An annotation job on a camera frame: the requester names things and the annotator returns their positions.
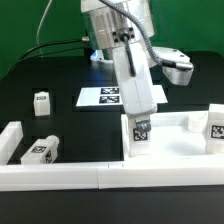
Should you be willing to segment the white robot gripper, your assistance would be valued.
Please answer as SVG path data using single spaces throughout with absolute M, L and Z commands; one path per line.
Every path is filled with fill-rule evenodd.
M 130 45 L 136 75 L 131 76 L 125 47 L 112 51 L 115 74 L 120 88 L 120 95 L 128 117 L 149 116 L 157 111 L 157 104 L 152 96 L 152 79 L 147 59 L 140 43 Z M 151 131 L 149 117 L 135 120 L 139 132 Z

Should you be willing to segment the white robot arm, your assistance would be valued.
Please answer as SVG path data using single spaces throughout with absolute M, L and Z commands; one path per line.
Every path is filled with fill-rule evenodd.
M 153 83 L 140 30 L 122 11 L 142 25 L 152 25 L 146 0 L 81 0 L 92 48 L 108 53 L 125 113 L 140 133 L 146 133 L 151 130 L 150 115 L 157 111 Z

